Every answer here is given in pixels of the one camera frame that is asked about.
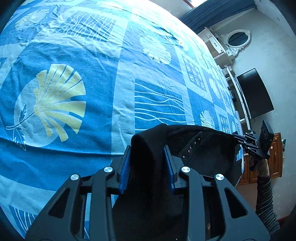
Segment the person's arm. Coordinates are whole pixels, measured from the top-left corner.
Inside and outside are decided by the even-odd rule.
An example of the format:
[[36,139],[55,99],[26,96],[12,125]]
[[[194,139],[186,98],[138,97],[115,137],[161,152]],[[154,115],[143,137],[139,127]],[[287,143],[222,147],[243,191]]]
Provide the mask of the person's arm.
[[269,168],[267,160],[264,159],[258,164],[256,214],[269,231],[270,236],[280,228],[279,222],[276,220],[272,201]]

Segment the white ornate mirror frame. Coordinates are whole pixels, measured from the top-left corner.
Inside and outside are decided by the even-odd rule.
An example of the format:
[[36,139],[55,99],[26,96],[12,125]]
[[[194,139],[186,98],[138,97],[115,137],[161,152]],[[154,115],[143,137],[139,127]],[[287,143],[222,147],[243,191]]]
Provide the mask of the white ornate mirror frame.
[[[243,32],[245,33],[247,36],[248,36],[248,39],[245,43],[239,45],[239,46],[232,46],[228,43],[228,40],[230,39],[230,37],[236,33],[239,33],[239,32]],[[232,31],[231,33],[229,34],[226,34],[226,35],[221,35],[220,36],[221,39],[223,40],[223,42],[229,46],[229,50],[231,51],[231,53],[234,55],[234,56],[237,56],[239,51],[244,49],[245,46],[247,46],[250,41],[251,41],[251,32],[249,30],[244,30],[244,29],[238,29],[238,30],[234,30]]]

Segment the black monitor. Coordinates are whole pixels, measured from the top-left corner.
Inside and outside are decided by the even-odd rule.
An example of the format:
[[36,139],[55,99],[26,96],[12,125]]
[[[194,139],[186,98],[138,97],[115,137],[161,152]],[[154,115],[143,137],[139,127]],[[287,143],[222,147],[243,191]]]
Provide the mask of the black monitor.
[[238,76],[237,80],[244,95],[244,101],[247,102],[250,118],[274,110],[265,85],[255,68]]

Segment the blue bedspread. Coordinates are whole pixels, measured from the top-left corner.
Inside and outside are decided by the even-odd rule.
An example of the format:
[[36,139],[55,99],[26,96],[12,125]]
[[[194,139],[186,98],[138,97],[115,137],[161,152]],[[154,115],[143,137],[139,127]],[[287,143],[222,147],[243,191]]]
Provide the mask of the blue bedspread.
[[24,2],[0,35],[0,103],[0,205],[22,236],[71,174],[109,165],[137,132],[240,131],[204,42],[144,0]]

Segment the window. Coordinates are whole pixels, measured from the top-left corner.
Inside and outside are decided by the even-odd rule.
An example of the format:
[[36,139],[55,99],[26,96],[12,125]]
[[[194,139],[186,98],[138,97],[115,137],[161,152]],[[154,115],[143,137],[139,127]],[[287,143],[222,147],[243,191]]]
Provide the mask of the window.
[[200,4],[204,3],[206,0],[188,0],[194,7],[198,7]]

